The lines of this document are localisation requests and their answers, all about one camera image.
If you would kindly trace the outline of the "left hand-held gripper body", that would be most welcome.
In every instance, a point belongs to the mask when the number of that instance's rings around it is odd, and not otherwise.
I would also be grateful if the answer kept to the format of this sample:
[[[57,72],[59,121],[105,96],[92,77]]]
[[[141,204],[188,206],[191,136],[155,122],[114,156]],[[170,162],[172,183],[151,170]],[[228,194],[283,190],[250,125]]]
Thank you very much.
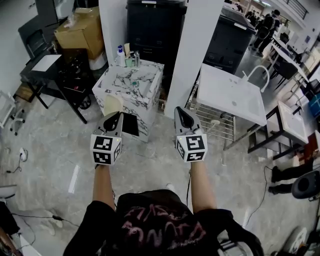
[[[92,134],[90,152],[96,165],[112,166],[122,152],[122,132],[114,134]]]

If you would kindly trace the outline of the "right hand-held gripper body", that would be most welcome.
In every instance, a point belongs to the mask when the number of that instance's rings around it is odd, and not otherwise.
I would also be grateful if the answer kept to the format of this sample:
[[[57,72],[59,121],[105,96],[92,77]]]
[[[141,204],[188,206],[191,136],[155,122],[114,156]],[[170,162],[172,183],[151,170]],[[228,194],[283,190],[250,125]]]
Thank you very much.
[[[185,163],[199,162],[208,152],[207,135],[201,128],[176,137],[175,148]]]

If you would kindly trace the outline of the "person's right forearm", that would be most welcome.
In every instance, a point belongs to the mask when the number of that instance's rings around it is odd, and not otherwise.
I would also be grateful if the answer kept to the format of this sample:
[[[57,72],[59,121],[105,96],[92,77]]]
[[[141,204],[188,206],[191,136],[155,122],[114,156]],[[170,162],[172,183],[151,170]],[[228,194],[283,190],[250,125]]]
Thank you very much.
[[[191,203],[194,213],[216,209],[217,202],[203,161],[191,163]]]

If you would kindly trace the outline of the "person's left forearm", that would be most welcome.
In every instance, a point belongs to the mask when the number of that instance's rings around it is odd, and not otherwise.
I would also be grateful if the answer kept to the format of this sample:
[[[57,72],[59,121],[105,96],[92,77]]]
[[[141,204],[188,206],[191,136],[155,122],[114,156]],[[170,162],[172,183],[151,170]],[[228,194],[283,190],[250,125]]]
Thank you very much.
[[[108,165],[98,165],[95,168],[92,200],[105,203],[113,210],[116,209]]]

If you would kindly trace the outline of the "large white sink basin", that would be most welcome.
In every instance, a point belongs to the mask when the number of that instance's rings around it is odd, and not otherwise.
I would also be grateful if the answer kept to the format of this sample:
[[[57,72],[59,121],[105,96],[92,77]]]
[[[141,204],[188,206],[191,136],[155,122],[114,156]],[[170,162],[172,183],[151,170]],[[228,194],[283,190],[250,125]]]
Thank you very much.
[[[196,102],[259,126],[267,124],[260,88],[246,78],[202,64]]]

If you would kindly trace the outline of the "black table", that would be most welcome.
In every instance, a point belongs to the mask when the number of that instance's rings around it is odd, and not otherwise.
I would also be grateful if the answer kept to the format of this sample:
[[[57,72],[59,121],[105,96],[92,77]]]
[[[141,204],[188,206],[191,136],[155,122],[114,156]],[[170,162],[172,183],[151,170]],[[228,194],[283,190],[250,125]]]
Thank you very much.
[[[45,55],[61,55],[61,57],[45,72],[32,71],[32,68]],[[87,120],[80,110],[91,106],[90,94],[96,83],[90,69],[88,54],[85,49],[63,49],[60,54],[47,50],[32,60],[29,60],[20,72],[20,79],[31,89],[36,97],[47,109],[41,94],[64,100],[68,103],[77,117],[84,123]]]

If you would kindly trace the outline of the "marble sink cabinet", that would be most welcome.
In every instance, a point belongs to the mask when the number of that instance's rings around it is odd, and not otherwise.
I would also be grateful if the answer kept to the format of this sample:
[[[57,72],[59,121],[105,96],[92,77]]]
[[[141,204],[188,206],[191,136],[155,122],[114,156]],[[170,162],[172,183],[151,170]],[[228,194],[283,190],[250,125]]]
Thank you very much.
[[[158,111],[163,70],[163,64],[143,59],[139,68],[121,67],[115,61],[92,88],[102,113],[106,95],[122,97],[123,112],[137,118],[138,135],[132,135],[136,140],[149,140]]]

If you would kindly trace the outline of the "white bucket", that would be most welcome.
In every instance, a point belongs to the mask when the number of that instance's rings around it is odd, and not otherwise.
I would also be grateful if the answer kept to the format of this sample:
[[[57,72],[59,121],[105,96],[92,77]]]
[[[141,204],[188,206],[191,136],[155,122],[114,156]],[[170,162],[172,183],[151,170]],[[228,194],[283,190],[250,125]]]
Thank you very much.
[[[89,59],[89,67],[92,71],[96,71],[101,69],[107,63],[107,55],[106,52],[103,51],[97,58]]]

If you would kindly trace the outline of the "white bottle with blue pump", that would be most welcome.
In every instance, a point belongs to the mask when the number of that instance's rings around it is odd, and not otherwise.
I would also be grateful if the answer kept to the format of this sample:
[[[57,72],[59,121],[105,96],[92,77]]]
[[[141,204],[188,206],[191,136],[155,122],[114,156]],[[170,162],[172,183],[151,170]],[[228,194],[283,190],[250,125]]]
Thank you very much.
[[[122,45],[117,47],[117,62],[120,67],[126,67],[126,55]]]

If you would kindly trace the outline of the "black metal stand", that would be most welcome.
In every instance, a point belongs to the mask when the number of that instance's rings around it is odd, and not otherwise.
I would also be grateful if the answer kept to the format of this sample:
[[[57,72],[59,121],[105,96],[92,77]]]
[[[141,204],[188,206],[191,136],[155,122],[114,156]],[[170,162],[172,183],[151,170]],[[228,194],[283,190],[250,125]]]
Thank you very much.
[[[302,108],[299,106],[296,110],[292,111],[293,114],[300,115],[301,110]],[[269,120],[272,116],[276,116],[276,130],[271,130],[268,128],[268,125],[270,124],[269,121],[266,125],[259,127],[257,131],[255,131],[252,135],[249,136],[249,140],[252,142],[252,145],[249,147],[247,152],[250,154],[260,148],[267,148],[269,145],[277,143],[278,148],[275,150],[277,154],[272,157],[272,160],[275,161],[284,156],[291,155],[301,150],[306,144],[300,145],[285,136],[285,132],[281,123],[278,105],[276,105],[266,115],[266,119]]]

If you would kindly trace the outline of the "white curved faucet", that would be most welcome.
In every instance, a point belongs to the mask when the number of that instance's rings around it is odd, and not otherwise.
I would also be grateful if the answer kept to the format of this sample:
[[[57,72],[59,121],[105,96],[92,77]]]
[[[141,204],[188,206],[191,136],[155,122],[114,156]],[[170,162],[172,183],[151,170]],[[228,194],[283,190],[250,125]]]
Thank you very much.
[[[249,75],[247,75],[245,73],[245,71],[243,70],[242,73],[243,73],[243,76],[241,78],[241,82],[242,83],[246,83],[249,81],[249,78],[253,75],[253,73],[257,70],[257,69],[263,69],[265,71],[265,74],[266,74],[266,82],[265,82],[265,85],[260,89],[260,92],[261,93],[264,93],[265,92],[265,89],[267,88],[269,82],[270,82],[270,73],[268,71],[268,69],[263,66],[263,65],[257,65],[255,66],[252,71],[249,73]]]

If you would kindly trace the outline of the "black cabinet with white label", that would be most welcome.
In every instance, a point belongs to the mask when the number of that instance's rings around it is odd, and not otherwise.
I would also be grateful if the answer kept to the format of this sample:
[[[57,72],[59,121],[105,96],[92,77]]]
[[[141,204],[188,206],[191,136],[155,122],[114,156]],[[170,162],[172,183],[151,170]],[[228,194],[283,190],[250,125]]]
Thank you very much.
[[[255,33],[242,14],[223,7],[203,63],[235,74]]]

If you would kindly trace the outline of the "person's black printed shirt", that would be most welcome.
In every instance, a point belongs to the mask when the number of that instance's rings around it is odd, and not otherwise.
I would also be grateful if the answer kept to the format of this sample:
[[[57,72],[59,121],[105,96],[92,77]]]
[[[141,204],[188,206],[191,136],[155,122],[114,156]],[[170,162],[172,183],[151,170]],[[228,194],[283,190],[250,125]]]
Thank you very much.
[[[218,256],[218,235],[246,243],[255,256],[264,252],[259,239],[243,229],[226,209],[193,213],[171,190],[126,193],[116,209],[94,200],[63,256]]]

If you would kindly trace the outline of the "cardboard box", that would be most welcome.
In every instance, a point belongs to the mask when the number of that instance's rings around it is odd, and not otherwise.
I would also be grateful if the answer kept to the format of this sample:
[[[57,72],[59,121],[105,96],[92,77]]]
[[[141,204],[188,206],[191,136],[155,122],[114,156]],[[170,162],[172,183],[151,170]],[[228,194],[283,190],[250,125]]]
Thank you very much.
[[[105,49],[100,9],[77,8],[73,14],[74,22],[66,20],[54,35],[63,49],[86,49],[88,58],[96,59]]]

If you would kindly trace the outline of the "white chair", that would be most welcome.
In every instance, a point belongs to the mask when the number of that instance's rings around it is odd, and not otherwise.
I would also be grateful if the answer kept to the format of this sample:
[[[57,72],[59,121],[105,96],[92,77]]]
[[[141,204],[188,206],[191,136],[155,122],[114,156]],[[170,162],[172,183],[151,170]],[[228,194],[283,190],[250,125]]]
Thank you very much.
[[[4,93],[0,90],[0,128],[3,129],[10,119],[9,131],[17,136],[20,127],[19,123],[24,124],[26,122],[24,116],[25,110],[21,107],[18,108],[15,99],[9,93]]]

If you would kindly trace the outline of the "small white sink basin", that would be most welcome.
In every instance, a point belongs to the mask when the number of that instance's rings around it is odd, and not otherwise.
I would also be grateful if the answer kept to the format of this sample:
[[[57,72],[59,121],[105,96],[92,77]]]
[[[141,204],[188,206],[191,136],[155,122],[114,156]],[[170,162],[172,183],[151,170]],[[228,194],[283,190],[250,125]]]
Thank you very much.
[[[308,144],[304,119],[297,113],[293,114],[293,110],[281,101],[278,101],[277,107],[284,136],[301,146]]]

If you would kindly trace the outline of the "large black cabinet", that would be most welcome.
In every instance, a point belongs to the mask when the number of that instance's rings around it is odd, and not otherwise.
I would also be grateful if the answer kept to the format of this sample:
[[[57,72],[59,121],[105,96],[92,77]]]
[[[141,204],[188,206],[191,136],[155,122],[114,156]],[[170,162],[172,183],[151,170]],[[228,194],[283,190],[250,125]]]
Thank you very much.
[[[186,0],[127,0],[127,39],[140,59],[172,76],[187,12]]]

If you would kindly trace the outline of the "black chair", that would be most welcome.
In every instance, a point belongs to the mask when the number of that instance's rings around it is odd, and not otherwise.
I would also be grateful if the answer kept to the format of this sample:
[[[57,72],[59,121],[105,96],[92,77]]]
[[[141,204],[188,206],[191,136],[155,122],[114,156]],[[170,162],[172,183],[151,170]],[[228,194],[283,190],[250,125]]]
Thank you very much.
[[[290,80],[298,72],[298,69],[292,63],[289,63],[285,60],[276,62],[273,68],[274,70],[270,76],[270,79],[273,79],[278,75],[281,76],[281,79],[277,83],[275,90],[278,89],[286,80]]]

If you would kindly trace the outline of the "long white table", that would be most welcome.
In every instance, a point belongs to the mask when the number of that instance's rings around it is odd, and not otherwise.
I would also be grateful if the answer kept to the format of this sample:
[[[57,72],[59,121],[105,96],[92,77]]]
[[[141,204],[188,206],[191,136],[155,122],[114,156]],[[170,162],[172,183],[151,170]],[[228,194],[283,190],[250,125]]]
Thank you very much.
[[[297,68],[297,72],[303,77],[303,79],[309,83],[310,80],[307,78],[305,72],[302,70],[302,68],[293,60],[290,58],[290,56],[288,56],[279,46],[282,46],[280,44],[280,41],[278,39],[276,39],[274,36],[272,37],[273,39],[273,43],[272,43],[272,48],[277,52],[279,57],[282,57],[284,60],[286,60],[288,63],[291,63],[292,65],[294,65]]]

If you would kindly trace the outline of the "black round stool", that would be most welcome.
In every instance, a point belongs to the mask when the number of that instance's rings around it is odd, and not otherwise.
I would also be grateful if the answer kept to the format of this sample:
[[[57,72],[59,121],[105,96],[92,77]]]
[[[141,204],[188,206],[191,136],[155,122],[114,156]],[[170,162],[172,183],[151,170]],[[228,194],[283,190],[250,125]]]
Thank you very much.
[[[295,180],[291,193],[296,199],[309,199],[320,193],[320,171],[308,172]]]

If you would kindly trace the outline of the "blue box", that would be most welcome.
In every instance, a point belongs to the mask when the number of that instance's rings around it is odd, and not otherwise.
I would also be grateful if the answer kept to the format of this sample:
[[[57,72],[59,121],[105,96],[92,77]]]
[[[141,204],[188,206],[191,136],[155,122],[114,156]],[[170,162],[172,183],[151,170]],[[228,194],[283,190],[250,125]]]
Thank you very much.
[[[308,102],[308,107],[314,118],[320,116],[320,93],[313,96],[311,101]]]

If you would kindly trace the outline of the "dark glass-door cabinet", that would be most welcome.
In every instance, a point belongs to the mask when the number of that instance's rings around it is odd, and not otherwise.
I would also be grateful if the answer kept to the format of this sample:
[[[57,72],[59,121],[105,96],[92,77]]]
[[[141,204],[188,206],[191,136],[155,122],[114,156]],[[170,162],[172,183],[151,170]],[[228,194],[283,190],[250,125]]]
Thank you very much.
[[[40,24],[49,26],[68,18],[74,10],[75,0],[35,0]]]

